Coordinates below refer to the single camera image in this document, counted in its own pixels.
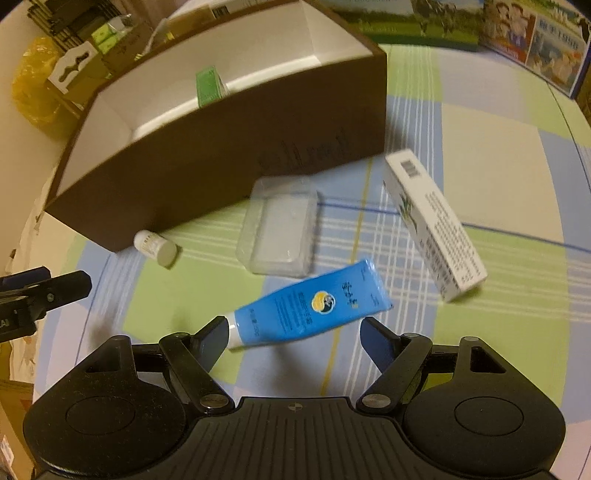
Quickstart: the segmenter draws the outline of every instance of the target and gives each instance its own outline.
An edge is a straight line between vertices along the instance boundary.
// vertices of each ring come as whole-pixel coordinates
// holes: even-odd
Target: small bottle
[[[174,242],[148,230],[140,230],[135,234],[134,247],[146,257],[156,260],[161,267],[172,265],[178,253]]]

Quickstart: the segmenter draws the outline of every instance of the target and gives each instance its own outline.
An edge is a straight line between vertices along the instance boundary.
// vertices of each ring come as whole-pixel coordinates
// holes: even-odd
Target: white tube cap
[[[244,346],[244,343],[240,338],[240,333],[238,333],[238,325],[236,324],[236,316],[234,315],[234,312],[226,313],[224,314],[224,317],[227,318],[229,326],[228,348],[231,350],[233,348]]]

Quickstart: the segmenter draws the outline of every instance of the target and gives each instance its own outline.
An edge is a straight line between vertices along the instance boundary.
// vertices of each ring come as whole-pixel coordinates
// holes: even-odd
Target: barcode
[[[420,175],[412,160],[405,160],[401,165],[409,178],[418,177]]]
[[[224,15],[230,14],[226,5],[222,5],[221,7],[217,7],[217,8],[212,8],[212,13],[213,13],[213,16],[216,18],[220,18]]]

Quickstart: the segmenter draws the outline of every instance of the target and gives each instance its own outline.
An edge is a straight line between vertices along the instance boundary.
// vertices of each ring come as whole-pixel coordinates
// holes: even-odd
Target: open box
[[[215,66],[227,97],[198,108]],[[385,53],[309,0],[225,15],[102,87],[62,156],[46,210],[118,251],[248,196],[384,150]]]

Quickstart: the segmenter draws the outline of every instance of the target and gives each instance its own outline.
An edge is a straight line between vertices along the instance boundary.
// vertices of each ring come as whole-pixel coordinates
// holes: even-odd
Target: white box
[[[411,150],[386,156],[384,183],[444,301],[484,281],[488,273],[464,227]]]

